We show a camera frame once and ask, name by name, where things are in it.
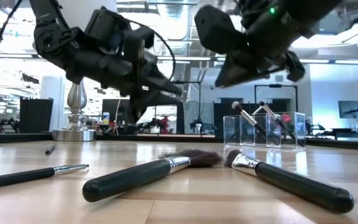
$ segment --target silver lamp base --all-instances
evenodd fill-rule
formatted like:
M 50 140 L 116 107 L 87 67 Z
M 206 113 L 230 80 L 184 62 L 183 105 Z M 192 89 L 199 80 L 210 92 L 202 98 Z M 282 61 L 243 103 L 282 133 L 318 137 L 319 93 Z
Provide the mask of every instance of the silver lamp base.
M 52 137 L 54 141 L 94 141 L 96 137 L 96 131 L 53 130 Z

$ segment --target brush handle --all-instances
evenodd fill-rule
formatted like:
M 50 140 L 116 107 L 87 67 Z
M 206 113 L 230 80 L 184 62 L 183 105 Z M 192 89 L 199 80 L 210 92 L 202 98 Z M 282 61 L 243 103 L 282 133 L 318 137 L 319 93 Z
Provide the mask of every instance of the brush handle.
M 257 177 L 328 210 L 346 213 L 354 207 L 353 196 L 342 188 L 260 162 Z
M 275 120 L 277 122 L 278 125 L 280 125 L 280 127 L 285 131 L 287 132 L 290 137 L 293 139 L 293 140 L 296 140 L 298 142 L 298 145 L 301 146 L 301 147 L 304 147 L 305 144 L 303 144 L 303 142 L 301 142 L 299 139 L 296 139 L 295 135 L 291 132 L 291 130 L 289 130 L 281 121 L 280 119 L 276 119 Z
M 166 159 L 148 162 L 91 179 L 84 184 L 82 195 L 88 202 L 97 202 L 159 180 L 170 171 L 171 165 Z
M 53 175 L 55 175 L 55 169 L 53 167 L 18 172 L 15 174 L 0 175 L 0 187 L 11 184 L 23 183 L 31 180 L 39 180 L 51 177 Z
M 254 125 L 254 128 L 255 128 L 256 130 L 258 130 L 260 133 L 262 133 L 263 136 L 266 136 L 266 130 L 265 130 L 263 127 L 261 127 L 260 124 L 256 123 L 256 124 Z

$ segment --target wooden tabletop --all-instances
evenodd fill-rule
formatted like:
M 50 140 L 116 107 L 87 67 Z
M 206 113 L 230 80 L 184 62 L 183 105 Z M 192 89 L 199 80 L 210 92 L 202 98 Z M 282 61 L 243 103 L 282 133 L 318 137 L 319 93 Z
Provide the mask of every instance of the wooden tabletop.
M 89 164 L 88 170 L 0 187 L 0 223 L 243 224 L 358 223 L 358 151 L 308 146 L 305 151 L 243 148 L 248 155 L 350 191 L 356 201 L 338 215 L 255 177 L 217 166 L 185 169 L 115 198 L 89 203 L 83 184 L 94 177 L 187 148 L 218 151 L 222 144 L 96 141 L 0 144 L 0 175 L 44 167 Z

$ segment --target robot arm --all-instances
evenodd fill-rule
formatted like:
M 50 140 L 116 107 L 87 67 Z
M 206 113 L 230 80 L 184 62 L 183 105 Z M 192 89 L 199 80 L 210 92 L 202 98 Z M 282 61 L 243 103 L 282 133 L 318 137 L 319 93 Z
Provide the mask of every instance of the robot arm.
M 216 86 L 229 87 L 269 78 L 288 70 L 297 82 L 305 74 L 296 54 L 288 48 L 299 37 L 314 35 L 311 28 L 342 0 L 237 0 L 234 12 L 242 17 L 244 33 L 236 30 L 229 14 L 213 6 L 195 16 L 200 42 L 206 49 L 226 54 Z
M 66 71 L 79 84 L 83 77 L 130 96 L 129 121 L 135 123 L 147 106 L 172 105 L 180 94 L 157 68 L 157 58 L 145 48 L 154 44 L 154 31 L 146 26 L 132 30 L 129 21 L 105 7 L 94 11 L 85 31 L 69 28 L 56 0 L 30 0 L 37 24 L 35 48 L 39 55 Z

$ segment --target makeup brush holder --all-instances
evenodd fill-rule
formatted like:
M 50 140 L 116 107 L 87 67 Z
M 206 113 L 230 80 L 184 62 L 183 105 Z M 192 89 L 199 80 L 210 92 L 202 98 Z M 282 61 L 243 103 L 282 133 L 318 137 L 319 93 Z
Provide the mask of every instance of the makeup brush holder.
M 241 115 L 223 117 L 225 146 L 255 146 L 255 129 Z
M 306 118 L 305 114 L 298 112 L 276 113 L 285 128 L 281 128 L 282 148 L 304 149 L 306 146 Z
M 255 121 L 266 130 L 266 134 L 255 130 L 255 145 L 280 148 L 281 128 L 278 124 L 274 123 L 274 118 L 267 113 L 256 114 L 253 117 Z

